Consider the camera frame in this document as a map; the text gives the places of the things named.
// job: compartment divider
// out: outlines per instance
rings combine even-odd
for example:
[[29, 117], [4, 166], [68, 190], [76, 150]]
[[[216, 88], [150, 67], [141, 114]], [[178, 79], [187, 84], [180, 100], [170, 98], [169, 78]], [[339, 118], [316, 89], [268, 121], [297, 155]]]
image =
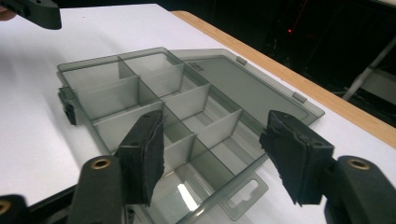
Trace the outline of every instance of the compartment divider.
[[139, 74], [158, 97], [179, 91], [183, 80], [184, 64], [173, 65], [162, 70]]
[[205, 109], [209, 90], [210, 85], [207, 84], [191, 91], [182, 92], [164, 101], [169, 109], [171, 109], [179, 119], [183, 120]]
[[103, 120], [94, 124], [97, 132], [102, 136], [106, 146], [110, 151], [116, 150], [122, 139], [131, 130], [137, 120], [144, 114], [153, 110], [162, 110], [163, 103], [157, 102], [146, 105], [132, 111], [120, 114], [111, 119]]
[[212, 148], [233, 133], [241, 113], [242, 109], [239, 109], [232, 114], [204, 127], [202, 130], [196, 132], [198, 138], [204, 143], [206, 147]]

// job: dark background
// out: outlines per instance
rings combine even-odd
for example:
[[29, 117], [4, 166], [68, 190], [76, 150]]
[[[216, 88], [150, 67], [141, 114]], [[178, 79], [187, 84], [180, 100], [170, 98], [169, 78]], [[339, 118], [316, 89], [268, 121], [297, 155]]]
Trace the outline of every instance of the dark background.
[[[396, 36], [396, 7], [373, 0], [53, 1], [59, 7], [155, 3], [189, 11], [340, 96]], [[396, 74], [396, 48], [379, 67]], [[396, 127], [395, 105], [364, 90], [350, 103]]]

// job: wooden table edge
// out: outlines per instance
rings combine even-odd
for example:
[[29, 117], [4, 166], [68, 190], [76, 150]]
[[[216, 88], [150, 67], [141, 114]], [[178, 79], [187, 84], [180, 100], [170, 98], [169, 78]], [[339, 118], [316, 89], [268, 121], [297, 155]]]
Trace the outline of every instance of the wooden table edge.
[[305, 77], [302, 77], [301, 75], [289, 70], [289, 68], [277, 63], [252, 47], [222, 32], [220, 29], [214, 27], [206, 21], [203, 21], [190, 14], [190, 12], [172, 11], [172, 13], [204, 34], [217, 40], [222, 45], [238, 52], [242, 57], [245, 57], [258, 66], [271, 72], [275, 76], [286, 81], [297, 90], [303, 92], [322, 105], [325, 105], [330, 110], [359, 126], [367, 133], [374, 135], [383, 142], [396, 148], [396, 129], [384, 121], [373, 117], [372, 115], [357, 108], [349, 102], [335, 96], [331, 92], [326, 91]]

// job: translucent gray plastic box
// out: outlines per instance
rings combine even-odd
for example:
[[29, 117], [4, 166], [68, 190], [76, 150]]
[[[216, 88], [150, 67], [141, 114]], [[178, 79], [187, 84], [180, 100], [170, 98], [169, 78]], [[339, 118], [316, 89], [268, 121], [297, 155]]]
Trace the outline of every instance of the translucent gray plastic box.
[[[267, 156], [259, 143], [271, 109], [305, 124], [318, 107], [225, 49], [147, 49], [59, 65], [61, 98], [112, 154], [145, 113], [165, 116], [165, 172], [145, 223], [193, 222], [216, 204], [237, 220], [268, 190], [255, 174]], [[250, 199], [238, 199], [249, 189]]]

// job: white table surface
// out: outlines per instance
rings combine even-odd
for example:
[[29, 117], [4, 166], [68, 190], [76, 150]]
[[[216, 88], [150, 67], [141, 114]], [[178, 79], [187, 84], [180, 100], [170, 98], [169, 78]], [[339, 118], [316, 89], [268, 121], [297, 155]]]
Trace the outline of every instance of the white table surface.
[[[57, 96], [58, 64], [156, 47], [225, 48], [156, 5], [61, 13], [59, 31], [18, 17], [0, 22], [0, 195], [21, 194], [28, 204], [75, 185], [84, 161], [99, 155], [88, 131], [70, 125], [63, 112]], [[368, 159], [395, 186], [396, 150], [307, 97], [326, 112], [311, 128], [336, 146], [334, 157]], [[236, 223], [325, 223], [325, 200], [321, 206], [293, 205], [270, 161], [256, 173], [270, 189]], [[226, 221], [230, 219], [219, 206], [200, 220]]]

